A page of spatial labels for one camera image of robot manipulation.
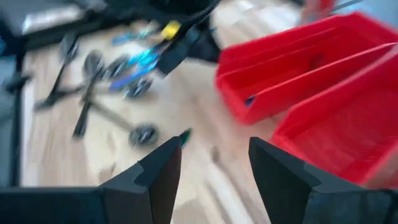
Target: black plastic part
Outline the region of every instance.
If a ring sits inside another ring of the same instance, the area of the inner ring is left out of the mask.
[[[102,74],[104,70],[105,62],[102,53],[99,50],[92,50],[86,57],[83,69],[87,78],[93,78],[97,74]]]
[[[125,91],[124,96],[130,99],[141,97],[149,90],[151,85],[152,80],[141,78],[138,82],[134,82],[128,86],[129,88]]]
[[[127,63],[129,62],[128,55],[122,55],[115,59],[104,71],[102,79],[108,80],[116,78],[123,74],[127,69]]]
[[[23,44],[10,30],[5,18],[0,13],[0,57],[21,54]]]
[[[184,36],[177,37],[162,54],[157,68],[165,75],[174,70],[186,58],[199,58],[217,63],[221,50],[213,38],[210,25],[193,26]]]
[[[249,158],[272,224],[398,223],[398,191],[366,190],[259,139]]]
[[[52,106],[54,106],[56,103],[58,103],[60,100],[63,100],[68,96],[76,94],[76,93],[82,91],[83,89],[84,89],[84,86],[78,86],[78,87],[72,88],[72,89],[58,90],[52,96],[49,96],[48,98],[46,98],[44,100],[36,101],[34,109],[36,111],[49,109]]]
[[[32,80],[32,76],[26,75],[23,77],[14,77],[12,80],[9,80],[5,85],[4,89],[10,93],[14,94],[17,91],[21,91],[24,85]]]
[[[1,188],[0,223],[169,224],[181,153],[174,137],[99,187]]]
[[[93,95],[95,83],[101,75],[101,68],[103,68],[102,54],[100,54],[99,51],[91,51],[91,53],[87,55],[84,68],[88,75],[91,76],[91,80],[88,84],[86,92],[81,98],[81,102],[83,102],[84,105],[81,109],[75,130],[73,131],[74,138],[82,138],[86,134],[88,112],[92,106],[91,97]]]
[[[18,78],[16,64],[16,57],[0,58],[0,85],[13,77]],[[3,88],[0,87],[0,188],[19,183],[19,148],[16,144],[19,137],[19,127],[16,126],[19,120],[18,91],[10,94]]]
[[[60,44],[61,58],[68,64],[77,55],[78,42],[75,34],[66,34]]]
[[[153,124],[139,125],[135,130],[130,132],[129,142],[133,146],[153,145],[159,139],[159,130]]]
[[[24,58],[23,52],[18,52],[16,55],[16,73],[14,76],[16,78],[21,77],[22,74],[22,59]],[[11,178],[11,185],[12,186],[19,186],[20,185],[20,170],[21,170],[21,128],[22,128],[22,94],[21,90],[17,90],[15,95],[15,117],[13,121],[13,128],[12,131],[12,147],[13,147],[13,154],[11,157],[12,163],[12,178]]]
[[[83,105],[83,109],[81,109],[81,113],[79,119],[77,120],[77,124],[75,130],[73,131],[74,138],[82,138],[86,134],[87,123],[88,123],[88,111],[90,110],[91,102],[86,102]]]
[[[77,48],[78,48],[77,37],[74,34],[67,34],[62,39],[60,45],[61,45],[60,50],[61,50],[61,56],[63,57],[62,58],[63,62],[61,69],[57,75],[57,79],[55,80],[54,86],[52,87],[48,98],[50,98],[57,92],[59,86],[61,85],[61,81],[66,67],[76,57]]]
[[[246,106],[250,106],[250,105],[253,103],[253,101],[254,101],[255,98],[256,98],[255,95],[250,96],[250,97],[244,102],[244,104],[245,104]]]
[[[291,0],[292,2],[298,4],[299,6],[304,6],[305,0]]]

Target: red storage tray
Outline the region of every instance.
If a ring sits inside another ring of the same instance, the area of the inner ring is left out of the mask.
[[[275,131],[281,149],[369,188],[398,188],[398,55],[293,107]]]
[[[394,31],[362,14],[335,16],[226,49],[216,86],[232,114],[252,124],[342,81],[391,47],[378,46],[397,41]]]
[[[224,76],[220,80],[219,89],[230,112],[240,122],[252,124],[287,110],[348,78],[382,57],[392,46],[394,44],[385,44],[334,63],[327,63],[335,55],[330,54],[330,57],[322,58],[327,65],[306,72],[313,66],[313,60],[309,59],[316,57],[319,49],[334,50],[332,45],[317,44]],[[259,73],[259,70],[266,70],[266,75]],[[247,104],[247,100],[253,95],[255,97],[252,102]]]

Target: yellow tag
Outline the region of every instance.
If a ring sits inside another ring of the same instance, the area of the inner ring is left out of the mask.
[[[179,22],[170,21],[169,24],[167,24],[167,26],[164,27],[161,34],[165,39],[171,40],[176,35],[176,33],[178,32],[180,27],[181,27],[181,24]]]

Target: black frame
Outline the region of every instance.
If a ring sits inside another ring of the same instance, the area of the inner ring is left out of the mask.
[[[16,57],[16,73],[15,78],[21,77],[22,59],[24,58],[23,44],[19,38],[14,36],[10,28],[8,28],[6,21],[0,17],[0,36],[6,44],[5,51],[0,54],[2,56],[15,56]],[[21,154],[21,91],[15,93],[15,115],[13,118],[14,125],[12,127],[12,148],[13,155],[10,158],[12,161],[11,169],[11,186],[18,186],[20,182],[20,154]]]
[[[99,187],[0,189],[0,223],[169,224],[181,155],[173,137]]]
[[[259,138],[249,158],[273,224],[398,223],[398,190],[364,189]]]

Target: black object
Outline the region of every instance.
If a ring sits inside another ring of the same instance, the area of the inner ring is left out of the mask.
[[[108,80],[122,75],[127,69],[128,62],[128,55],[122,55],[118,57],[108,67],[106,67],[102,79]]]
[[[291,1],[298,4],[299,6],[303,6],[305,2],[305,0],[291,0]]]
[[[54,86],[52,87],[48,97],[44,100],[36,102],[35,104],[36,110],[42,110],[52,107],[57,102],[59,95],[63,95],[63,93],[59,93],[58,89],[61,85],[64,71],[66,67],[76,57],[77,51],[78,51],[77,36],[75,34],[65,35],[65,37],[62,39],[60,43],[60,53],[62,57],[61,69],[57,75],[57,79],[55,80]]]
[[[87,55],[85,60],[84,69],[91,80],[88,84],[86,92],[83,94],[81,98],[81,102],[84,103],[83,109],[81,109],[81,113],[79,119],[77,121],[75,130],[73,132],[73,137],[75,138],[82,138],[87,129],[87,120],[88,120],[88,111],[92,106],[91,98],[93,96],[93,91],[95,87],[95,83],[98,81],[99,77],[101,76],[102,72],[101,69],[103,68],[103,58],[100,52],[94,50],[90,54]]]
[[[104,70],[104,57],[99,50],[92,50],[86,57],[83,69],[88,79],[97,76],[96,79],[101,78]]]
[[[18,91],[20,91],[24,85],[32,80],[32,76],[26,75],[23,77],[14,77],[4,84],[4,89],[9,93],[9,94],[15,94]]]
[[[159,132],[153,124],[140,125],[129,134],[129,141],[133,146],[153,145],[157,142],[158,138]]]
[[[80,36],[128,22],[105,18],[94,10],[82,8],[79,12],[81,16],[75,19],[52,24],[32,32],[24,32],[24,21],[27,16],[37,17],[38,14],[43,15],[47,11],[65,9],[74,5],[76,5],[75,0],[0,1],[0,16],[11,34],[18,40],[18,46],[23,51],[35,50],[60,42],[63,36],[70,32]]]
[[[21,41],[12,33],[0,13],[0,57],[21,54],[22,51]]]
[[[250,106],[250,105],[253,103],[253,101],[254,101],[255,98],[256,98],[255,95],[250,96],[250,97],[244,102],[244,104],[245,104],[246,106]]]
[[[16,77],[16,57],[0,57],[0,188],[18,184],[19,157],[14,140],[17,137],[17,94],[6,89]]]
[[[129,88],[125,91],[124,96],[130,99],[141,97],[149,90],[152,82],[153,81],[150,79],[141,78],[137,82],[133,82],[129,85]]]
[[[0,223],[169,224],[181,169],[174,137],[99,187],[2,188]]]
[[[155,20],[161,27],[170,21],[178,21],[181,28],[172,43],[163,52],[157,68],[165,75],[179,65],[185,57],[217,62],[220,48],[210,28],[210,13],[219,0],[104,0],[102,12],[113,19],[125,19],[137,15],[147,21]]]
[[[398,190],[366,190],[259,138],[249,157],[273,224],[398,223]]]

